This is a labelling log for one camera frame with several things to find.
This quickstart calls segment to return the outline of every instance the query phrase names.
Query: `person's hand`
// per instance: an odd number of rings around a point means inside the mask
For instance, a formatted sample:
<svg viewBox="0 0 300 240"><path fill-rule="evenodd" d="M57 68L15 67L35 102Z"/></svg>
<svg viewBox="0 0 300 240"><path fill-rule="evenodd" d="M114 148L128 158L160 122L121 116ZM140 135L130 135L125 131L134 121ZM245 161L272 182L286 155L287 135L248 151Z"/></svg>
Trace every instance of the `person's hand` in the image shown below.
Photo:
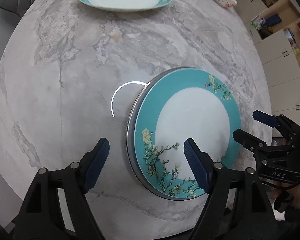
<svg viewBox="0 0 300 240"><path fill-rule="evenodd" d="M281 187L291 186L290 184L282 183L282 182L276 182L276 184ZM276 199L280 195L281 192L282 192L282 190L280 190L280 189L272 188L271 198ZM292 189L288 189L287 192L289 194L293 195L292 206L296 209L300 209L300 184Z"/></svg>

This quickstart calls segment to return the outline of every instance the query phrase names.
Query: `white cabinet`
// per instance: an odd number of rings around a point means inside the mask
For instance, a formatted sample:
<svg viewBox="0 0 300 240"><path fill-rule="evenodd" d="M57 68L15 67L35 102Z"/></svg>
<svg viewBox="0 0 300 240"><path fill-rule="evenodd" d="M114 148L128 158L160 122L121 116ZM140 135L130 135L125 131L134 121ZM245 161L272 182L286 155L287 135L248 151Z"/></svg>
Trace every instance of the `white cabinet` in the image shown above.
<svg viewBox="0 0 300 240"><path fill-rule="evenodd" d="M263 65L268 87L300 78L300 68L293 52Z"/></svg>
<svg viewBox="0 0 300 240"><path fill-rule="evenodd" d="M272 113L300 108L300 78L269 88Z"/></svg>
<svg viewBox="0 0 300 240"><path fill-rule="evenodd" d="M291 119L296 124L300 125L300 107L295 109L289 109L279 112L272 112L272 114L279 116L280 114L285 115L289 119Z"/></svg>
<svg viewBox="0 0 300 240"><path fill-rule="evenodd" d="M257 43L255 47L262 64L292 52L292 47L283 30L279 30L265 38Z"/></svg>
<svg viewBox="0 0 300 240"><path fill-rule="evenodd" d="M252 38L253 44L257 44L258 42L262 41L259 32L256 28L251 27L251 22L248 22L246 25L246 28Z"/></svg>
<svg viewBox="0 0 300 240"><path fill-rule="evenodd" d="M236 0L238 4L234 7L243 23L248 23L267 9L261 0Z"/></svg>

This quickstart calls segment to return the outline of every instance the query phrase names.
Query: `blue rubber fingertip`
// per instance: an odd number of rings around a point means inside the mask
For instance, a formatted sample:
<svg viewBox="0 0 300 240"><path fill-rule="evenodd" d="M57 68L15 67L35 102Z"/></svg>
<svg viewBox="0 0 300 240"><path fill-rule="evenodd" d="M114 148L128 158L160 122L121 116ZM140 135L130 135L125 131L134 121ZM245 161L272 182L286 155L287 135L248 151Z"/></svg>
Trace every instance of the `blue rubber fingertip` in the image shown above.
<svg viewBox="0 0 300 240"><path fill-rule="evenodd" d="M103 141L103 144L98 151L94 152L94 158L87 169L85 184L83 186L84 192L88 192L89 189L93 188L98 180L100 172L105 164L110 151L110 144L107 139Z"/></svg>
<svg viewBox="0 0 300 240"><path fill-rule="evenodd" d="M197 156L196 151L192 148L188 140L183 144L183 152L190 165L192 173L197 180L198 186L205 192L210 192L210 185L208 182L208 174L202 165L200 158Z"/></svg>
<svg viewBox="0 0 300 240"><path fill-rule="evenodd" d="M258 110L253 112L252 117L254 120L264 123L265 125L272 128L277 127L278 125L277 119L275 117Z"/></svg>

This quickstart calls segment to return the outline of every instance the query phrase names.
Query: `table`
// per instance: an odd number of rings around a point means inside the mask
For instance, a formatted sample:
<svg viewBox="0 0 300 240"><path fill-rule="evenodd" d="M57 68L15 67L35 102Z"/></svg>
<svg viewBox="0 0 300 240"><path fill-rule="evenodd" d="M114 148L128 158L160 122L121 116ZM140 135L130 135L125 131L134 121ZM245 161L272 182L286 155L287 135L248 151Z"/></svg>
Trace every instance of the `table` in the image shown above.
<svg viewBox="0 0 300 240"><path fill-rule="evenodd" d="M159 73L194 66L218 77L238 103L242 129L271 141L252 118L271 113L265 74L243 22L214 0L173 0L158 10L111 13L77 0L36 0L0 62L0 173L24 198L41 167L65 168L100 137L110 154L87 200L107 239L154 239L194 226L206 196L168 201L133 174L125 147L131 106ZM240 150L234 168L254 166Z"/></svg>

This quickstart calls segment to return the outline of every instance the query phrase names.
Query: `marble tabletop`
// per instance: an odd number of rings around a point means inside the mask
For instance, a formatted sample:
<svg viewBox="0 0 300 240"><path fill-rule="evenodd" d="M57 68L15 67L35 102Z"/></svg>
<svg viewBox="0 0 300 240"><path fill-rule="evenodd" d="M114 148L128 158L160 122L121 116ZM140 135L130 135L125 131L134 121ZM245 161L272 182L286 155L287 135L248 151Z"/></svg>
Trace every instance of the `marble tabletop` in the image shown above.
<svg viewBox="0 0 300 240"><path fill-rule="evenodd" d="M128 116L143 86L170 68L194 66L232 91L242 129L268 144L271 129L253 120L271 113L265 74L234 9L214 0L173 0L140 13L111 13L77 0L36 0L0 62L0 173L24 198L36 172L65 168L101 137L110 154L87 193L107 239L155 239L194 226L206 195L169 201L135 177L125 147ZM240 149L234 165L255 166Z"/></svg>

